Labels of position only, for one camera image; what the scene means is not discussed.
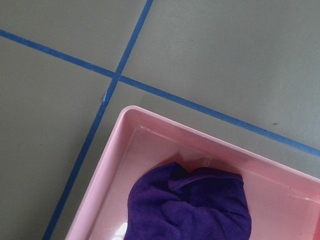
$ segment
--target pink tray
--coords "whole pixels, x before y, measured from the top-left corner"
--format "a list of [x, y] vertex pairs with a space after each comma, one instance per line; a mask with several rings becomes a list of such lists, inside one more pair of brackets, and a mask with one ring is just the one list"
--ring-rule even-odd
[[122, 240], [133, 184], [178, 154], [187, 170], [242, 175], [251, 240], [320, 240], [320, 179], [137, 106], [120, 113], [66, 239]]

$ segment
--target floor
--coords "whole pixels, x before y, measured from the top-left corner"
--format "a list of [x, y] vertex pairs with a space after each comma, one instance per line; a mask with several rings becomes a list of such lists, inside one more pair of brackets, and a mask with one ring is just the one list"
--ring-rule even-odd
[[0, 239], [64, 239], [129, 105], [320, 178], [320, 1], [0, 3]]

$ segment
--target blue line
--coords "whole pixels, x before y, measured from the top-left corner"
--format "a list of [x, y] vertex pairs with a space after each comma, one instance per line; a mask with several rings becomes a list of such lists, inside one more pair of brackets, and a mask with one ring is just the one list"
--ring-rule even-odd
[[23, 38], [21, 36], [17, 36], [15, 34], [12, 34], [10, 32], [4, 31], [2, 29], [0, 29], [0, 36], [4, 37], [6, 39], [12, 40], [14, 42], [17, 42], [19, 44], [28, 46], [28, 47], [30, 47], [32, 49], [36, 49], [36, 50], [41, 51], [43, 53], [49, 54], [49, 55], [54, 56], [56, 58], [65, 60], [65, 61], [67, 61], [69, 63], [78, 65], [78, 66], [83, 67], [85, 69], [89, 69], [89, 70], [94, 71], [94, 72], [96, 72], [98, 74], [102, 74], [102, 75], [107, 76], [109, 78], [112, 78], [114, 76], [114, 74], [115, 74], [113, 71], [107, 70], [105, 68], [102, 68], [100, 66], [94, 65], [94, 64], [89, 63], [87, 61], [81, 60], [81, 59], [76, 58], [74, 56], [70, 56], [70, 55], [65, 54], [63, 52], [54, 50], [54, 49], [52, 49], [50, 47], [44, 46], [44, 45], [36, 43], [34, 41], [30, 41], [30, 40], [28, 40], [26, 38]]
[[225, 121], [227, 123], [236, 125], [236, 126], [241, 127], [243, 129], [246, 129], [246, 130], [249, 130], [249, 131], [254, 132], [256, 134], [262, 135], [262, 136], [267, 137], [269, 139], [278, 141], [278, 142], [280, 142], [282, 144], [286, 144], [286, 145], [291, 146], [293, 148], [299, 149], [299, 150], [301, 150], [303, 152], [306, 152], [308, 154], [312, 154], [312, 155], [315, 155], [317, 157], [320, 157], [320, 150], [319, 149], [316, 149], [316, 148], [313, 148], [311, 146], [305, 145], [305, 144], [303, 144], [301, 142], [292, 140], [292, 139], [287, 138], [285, 136], [276, 134], [276, 133], [274, 133], [272, 131], [268, 131], [268, 130], [263, 129], [261, 127], [252, 125], [252, 124], [250, 124], [248, 122], [245, 122], [245, 121], [239, 120], [237, 118], [234, 118], [232, 116], [226, 115], [224, 113], [215, 111], [213, 109], [210, 109], [208, 107], [202, 106], [202, 105], [197, 104], [195, 102], [186, 100], [186, 99], [184, 99], [182, 97], [170, 94], [168, 92], [165, 92], [165, 91], [160, 90], [158, 88], [155, 88], [153, 86], [149, 86], [149, 85], [144, 84], [142, 82], [133, 80], [133, 79], [131, 79], [129, 77], [121, 76], [120, 81], [123, 82], [123, 83], [126, 83], [126, 84], [128, 84], [130, 86], [136, 87], [136, 88], [144, 90], [146, 92], [149, 92], [151, 94], [154, 94], [154, 95], [157, 95], [159, 97], [162, 97], [162, 98], [168, 99], [170, 101], [173, 101], [175, 103], [184, 105], [184, 106], [186, 106], [188, 108], [197, 110], [197, 111], [199, 111], [201, 113], [210, 115], [212, 117], [215, 117], [215, 118], [220, 119], [222, 121]]
[[91, 125], [91, 128], [89, 130], [89, 133], [88, 133], [88, 135], [87, 135], [87, 137], [86, 137], [86, 139], [84, 141], [84, 144], [83, 144], [83, 146], [82, 146], [82, 148], [80, 150], [80, 153], [79, 153], [79, 155], [78, 155], [78, 157], [77, 157], [77, 159], [76, 159], [76, 161], [75, 161], [75, 163], [73, 165], [73, 168], [71, 170], [70, 176], [69, 176], [69, 178], [68, 178], [68, 180], [66, 182], [64, 191], [63, 191], [63, 193], [62, 193], [62, 195], [61, 195], [61, 197], [60, 197], [60, 199], [59, 199], [59, 201], [58, 201], [58, 203], [57, 203], [57, 205], [55, 207], [55, 210], [54, 210], [53, 215], [51, 217], [51, 220], [50, 220], [50, 222], [49, 222], [49, 224], [48, 224], [48, 226], [46, 228], [46, 231], [44, 233], [44, 236], [43, 236], [42, 240], [49, 240], [51, 238], [54, 230], [55, 230], [55, 227], [57, 225], [59, 217], [60, 217], [60, 215], [62, 213], [62, 210], [63, 210], [63, 208], [64, 208], [64, 206], [65, 206], [65, 204], [67, 202], [68, 196], [69, 196], [69, 194], [71, 192], [71, 189], [72, 189], [72, 187], [73, 187], [73, 185], [74, 185], [74, 183], [76, 181], [76, 178], [78, 176], [78, 173], [80, 171], [82, 163], [84, 162], [84, 159], [85, 159], [85, 157], [86, 157], [86, 155], [88, 153], [90, 145], [91, 145], [91, 143], [92, 143], [92, 141], [94, 139], [94, 136], [95, 136], [95, 134], [96, 134], [96, 132], [98, 130], [98, 127], [99, 127], [99, 125], [101, 123], [102, 117], [103, 117], [103, 115], [104, 115], [104, 113], [105, 113], [105, 111], [107, 109], [107, 106], [108, 106], [108, 104], [110, 102], [110, 99], [111, 99], [113, 93], [115, 92], [115, 89], [116, 89], [117, 84], [118, 84], [118, 82], [120, 80], [121, 74], [122, 74], [122, 72], [124, 70], [124, 67], [126, 66], [128, 58], [130, 56], [130, 53], [131, 53], [131, 51], [132, 51], [132, 49], [133, 49], [133, 47], [135, 45], [135, 42], [136, 42], [136, 40], [138, 38], [138, 35], [139, 35], [140, 31], [141, 31], [141, 28], [142, 28], [142, 26], [143, 26], [143, 24], [145, 22], [145, 19], [146, 19], [147, 15], [148, 15], [148, 12], [150, 10], [152, 2], [153, 2], [153, 0], [147, 0], [145, 5], [144, 5], [142, 13], [141, 13], [136, 25], [135, 25], [135, 28], [134, 28], [134, 30], [132, 32], [130, 40], [129, 40], [126, 48], [125, 48], [125, 51], [124, 51], [124, 53], [122, 55], [122, 58], [121, 58], [121, 60], [120, 60], [120, 62], [118, 64], [118, 67], [117, 67], [117, 69], [116, 69], [116, 71], [115, 71], [115, 73], [113, 75], [112, 80], [111, 80], [111, 83], [110, 83], [110, 85], [109, 85], [109, 87], [107, 89], [107, 92], [105, 93], [103, 101], [102, 101], [102, 103], [101, 103], [101, 105], [99, 107], [99, 110], [98, 110], [95, 118], [94, 118], [94, 121], [93, 121], [93, 123]]

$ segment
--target purple fabric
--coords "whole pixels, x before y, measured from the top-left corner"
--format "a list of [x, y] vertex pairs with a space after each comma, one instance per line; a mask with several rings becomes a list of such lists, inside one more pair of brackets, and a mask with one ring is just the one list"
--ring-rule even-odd
[[209, 167], [157, 167], [129, 194], [124, 240], [248, 240], [243, 185], [240, 175]]

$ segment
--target gray tile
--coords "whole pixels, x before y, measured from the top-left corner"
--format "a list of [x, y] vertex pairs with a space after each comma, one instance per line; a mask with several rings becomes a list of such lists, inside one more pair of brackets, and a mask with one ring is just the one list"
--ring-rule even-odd
[[41, 239], [110, 79], [0, 37], [0, 239]]
[[124, 75], [320, 149], [320, 1], [155, 1]]
[[79, 176], [75, 181], [52, 239], [64, 239], [66, 236], [117, 117], [120, 111], [129, 105], [143, 107], [191, 128], [320, 178], [320, 158], [318, 157], [120, 82], [116, 87]]
[[115, 71], [145, 0], [1, 1], [0, 29]]

